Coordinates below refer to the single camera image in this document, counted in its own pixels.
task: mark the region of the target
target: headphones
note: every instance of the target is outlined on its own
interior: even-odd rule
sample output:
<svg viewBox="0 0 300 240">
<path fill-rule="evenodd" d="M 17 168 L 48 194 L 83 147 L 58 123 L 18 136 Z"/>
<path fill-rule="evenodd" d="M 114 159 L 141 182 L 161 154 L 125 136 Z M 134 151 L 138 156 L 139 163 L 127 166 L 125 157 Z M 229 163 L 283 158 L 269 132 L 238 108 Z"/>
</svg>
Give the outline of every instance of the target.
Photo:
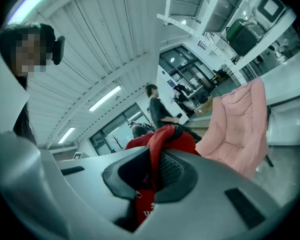
<svg viewBox="0 0 300 240">
<path fill-rule="evenodd" d="M 40 30 L 40 35 L 44 36 L 47 47 L 52 47 L 52 61 L 59 65 L 64 57 L 65 37 L 61 35 L 56 39 L 55 31 L 50 25 L 38 22 L 33 25 Z"/>
</svg>

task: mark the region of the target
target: woman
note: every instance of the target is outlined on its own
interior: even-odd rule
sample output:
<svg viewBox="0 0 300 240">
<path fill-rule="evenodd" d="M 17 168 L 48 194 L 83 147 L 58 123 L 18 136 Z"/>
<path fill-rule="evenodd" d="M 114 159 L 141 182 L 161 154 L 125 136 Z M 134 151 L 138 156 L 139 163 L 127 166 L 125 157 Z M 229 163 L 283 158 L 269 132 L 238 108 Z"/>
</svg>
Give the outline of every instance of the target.
<svg viewBox="0 0 300 240">
<path fill-rule="evenodd" d="M 46 66 L 51 59 L 56 40 L 54 29 L 46 24 L 10 24 L 0 31 L 0 53 L 20 85 L 27 90 L 28 72 Z M 30 126 L 27 104 L 19 114 L 13 131 L 34 144 L 36 138 Z"/>
</svg>

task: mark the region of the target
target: pink chair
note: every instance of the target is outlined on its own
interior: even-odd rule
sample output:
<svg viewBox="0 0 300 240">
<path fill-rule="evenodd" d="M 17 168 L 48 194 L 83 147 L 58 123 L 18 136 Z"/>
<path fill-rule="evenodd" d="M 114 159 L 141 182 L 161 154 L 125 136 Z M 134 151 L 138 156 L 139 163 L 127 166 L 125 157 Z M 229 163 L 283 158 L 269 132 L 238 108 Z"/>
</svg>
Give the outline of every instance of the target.
<svg viewBox="0 0 300 240">
<path fill-rule="evenodd" d="M 258 77 L 213 99 L 208 131 L 195 149 L 251 179 L 268 152 L 266 132 L 265 87 Z"/>
</svg>

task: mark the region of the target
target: pink cushion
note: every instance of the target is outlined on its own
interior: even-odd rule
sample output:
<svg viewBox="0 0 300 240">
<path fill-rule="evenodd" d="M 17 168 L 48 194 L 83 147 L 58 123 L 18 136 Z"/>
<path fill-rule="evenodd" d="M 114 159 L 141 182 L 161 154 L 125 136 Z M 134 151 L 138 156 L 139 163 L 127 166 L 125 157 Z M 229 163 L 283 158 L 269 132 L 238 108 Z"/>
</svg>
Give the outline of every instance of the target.
<svg viewBox="0 0 300 240">
<path fill-rule="evenodd" d="M 213 99 L 209 128 L 196 150 L 252 178 L 268 150 L 266 132 L 265 87 L 258 77 Z"/>
</svg>

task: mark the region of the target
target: cardboard box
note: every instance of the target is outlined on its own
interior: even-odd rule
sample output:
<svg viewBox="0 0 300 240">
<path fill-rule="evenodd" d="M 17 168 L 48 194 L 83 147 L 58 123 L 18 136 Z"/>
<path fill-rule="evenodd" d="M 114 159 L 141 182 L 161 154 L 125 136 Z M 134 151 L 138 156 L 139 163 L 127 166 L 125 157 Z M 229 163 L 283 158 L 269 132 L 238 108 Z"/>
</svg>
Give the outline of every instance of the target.
<svg viewBox="0 0 300 240">
<path fill-rule="evenodd" d="M 212 101 L 213 101 L 213 97 L 210 96 L 208 98 L 208 100 L 204 103 L 199 105 L 195 110 L 194 113 L 198 116 L 198 117 L 202 117 L 204 116 L 211 108 L 212 108 Z"/>
</svg>

